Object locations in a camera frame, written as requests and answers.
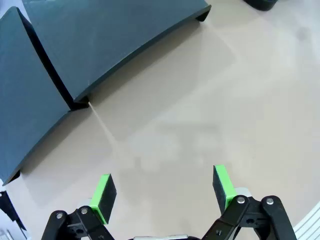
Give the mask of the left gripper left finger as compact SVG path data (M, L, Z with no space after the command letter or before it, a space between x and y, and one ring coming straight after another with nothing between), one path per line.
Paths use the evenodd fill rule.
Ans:
M88 205L72 213L56 210L45 226L43 240L112 240L109 223L117 190L111 174L103 174Z

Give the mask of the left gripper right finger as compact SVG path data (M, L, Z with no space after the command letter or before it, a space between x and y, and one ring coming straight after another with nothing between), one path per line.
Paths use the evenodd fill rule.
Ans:
M224 165L213 166L212 186L221 216L203 240L234 240L242 228L253 229L260 240L295 240L292 224L279 197L258 201L236 192Z

